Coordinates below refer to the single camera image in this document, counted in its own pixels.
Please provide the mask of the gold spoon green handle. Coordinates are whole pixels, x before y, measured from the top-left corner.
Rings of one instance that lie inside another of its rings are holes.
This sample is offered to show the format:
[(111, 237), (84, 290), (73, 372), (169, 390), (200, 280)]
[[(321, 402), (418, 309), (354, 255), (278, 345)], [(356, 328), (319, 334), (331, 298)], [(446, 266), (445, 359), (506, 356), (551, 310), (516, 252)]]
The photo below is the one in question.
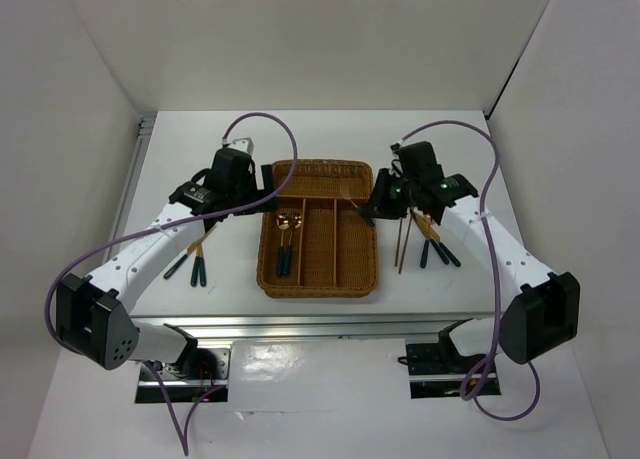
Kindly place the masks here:
[(288, 276), (291, 270), (292, 258), (293, 258), (293, 249), (294, 249), (294, 238), (296, 231), (302, 225), (302, 214), (297, 213), (293, 216), (291, 224), (290, 224), (290, 236), (287, 243), (287, 248), (284, 255), (284, 264), (283, 264), (283, 275)]
[(276, 275), (280, 277), (283, 274), (284, 267), (284, 241), (286, 231), (290, 227), (290, 219), (288, 213), (281, 213), (277, 216), (277, 226), (280, 231), (279, 248), (277, 255)]

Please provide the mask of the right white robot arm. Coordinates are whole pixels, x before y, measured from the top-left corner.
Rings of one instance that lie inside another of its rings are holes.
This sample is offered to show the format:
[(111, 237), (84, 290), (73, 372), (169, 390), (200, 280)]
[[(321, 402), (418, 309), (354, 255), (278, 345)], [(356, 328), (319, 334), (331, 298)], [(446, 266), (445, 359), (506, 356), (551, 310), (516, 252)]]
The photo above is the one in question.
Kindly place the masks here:
[(461, 174), (445, 176), (426, 141), (391, 148), (395, 163), (378, 172), (361, 207), (370, 219), (397, 220), (419, 210), (457, 237), (500, 281), (500, 350), (524, 364), (578, 332), (580, 284), (533, 257), (481, 203)]

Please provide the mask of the gold knife green handle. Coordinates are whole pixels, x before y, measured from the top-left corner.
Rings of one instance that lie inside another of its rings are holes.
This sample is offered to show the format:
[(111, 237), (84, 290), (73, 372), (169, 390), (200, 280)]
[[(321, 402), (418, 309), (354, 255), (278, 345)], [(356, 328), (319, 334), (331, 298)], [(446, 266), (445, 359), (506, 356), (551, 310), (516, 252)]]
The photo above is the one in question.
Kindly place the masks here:
[(342, 183), (340, 184), (340, 192), (341, 192), (341, 195), (342, 195), (343, 199), (344, 199), (345, 201), (347, 201), (347, 202), (348, 202), (348, 203), (349, 203), (349, 204), (354, 208), (354, 210), (355, 210), (356, 212), (360, 212), (361, 208), (360, 208), (360, 206), (355, 202), (355, 200), (352, 198), (351, 193), (350, 193), (350, 189), (349, 189), (349, 187), (348, 187), (348, 184), (347, 184), (347, 183), (342, 182)]

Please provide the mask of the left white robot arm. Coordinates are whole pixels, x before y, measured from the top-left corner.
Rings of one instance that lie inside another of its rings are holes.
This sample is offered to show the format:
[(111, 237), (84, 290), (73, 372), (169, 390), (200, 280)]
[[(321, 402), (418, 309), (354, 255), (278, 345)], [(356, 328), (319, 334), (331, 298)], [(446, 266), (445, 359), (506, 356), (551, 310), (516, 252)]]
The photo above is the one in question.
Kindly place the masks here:
[(210, 167), (179, 186), (145, 236), (84, 277), (73, 273), (56, 287), (55, 336), (106, 370), (127, 361), (160, 361), (176, 378), (198, 366), (197, 341), (176, 326), (135, 322), (130, 313), (148, 286), (186, 250), (227, 218), (273, 190), (258, 188), (254, 144), (241, 138), (219, 149)]

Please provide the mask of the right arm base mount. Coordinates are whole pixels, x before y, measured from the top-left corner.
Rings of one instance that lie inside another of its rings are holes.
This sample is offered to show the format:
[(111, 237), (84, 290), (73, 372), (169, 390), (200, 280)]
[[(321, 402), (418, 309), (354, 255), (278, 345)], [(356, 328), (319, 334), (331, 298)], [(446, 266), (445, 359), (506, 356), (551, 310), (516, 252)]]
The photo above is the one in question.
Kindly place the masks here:
[(407, 369), (412, 399), (459, 398), (462, 381), (483, 355), (444, 352), (436, 343), (407, 344), (396, 362)]

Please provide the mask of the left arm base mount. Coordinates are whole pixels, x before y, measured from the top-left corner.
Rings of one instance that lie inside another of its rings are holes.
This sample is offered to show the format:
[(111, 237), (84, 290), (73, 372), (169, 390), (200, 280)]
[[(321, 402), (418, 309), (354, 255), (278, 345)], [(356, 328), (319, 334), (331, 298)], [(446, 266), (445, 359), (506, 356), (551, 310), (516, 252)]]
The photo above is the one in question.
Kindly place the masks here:
[(228, 401), (230, 345), (199, 348), (182, 365), (153, 361), (152, 369), (142, 365), (139, 372), (135, 404), (164, 403), (157, 380), (162, 379), (166, 393), (174, 404), (224, 403)]

